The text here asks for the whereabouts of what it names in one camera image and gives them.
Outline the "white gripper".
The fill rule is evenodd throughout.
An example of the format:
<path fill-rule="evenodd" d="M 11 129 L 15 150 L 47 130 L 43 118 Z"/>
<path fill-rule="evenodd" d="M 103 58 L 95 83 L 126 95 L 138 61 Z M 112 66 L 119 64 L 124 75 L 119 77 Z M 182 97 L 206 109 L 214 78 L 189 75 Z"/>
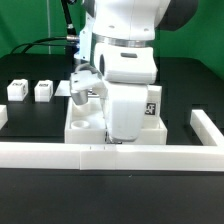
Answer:
<path fill-rule="evenodd" d="M 104 81 L 104 117 L 112 142 L 133 142 L 143 125 L 148 87 Z"/>

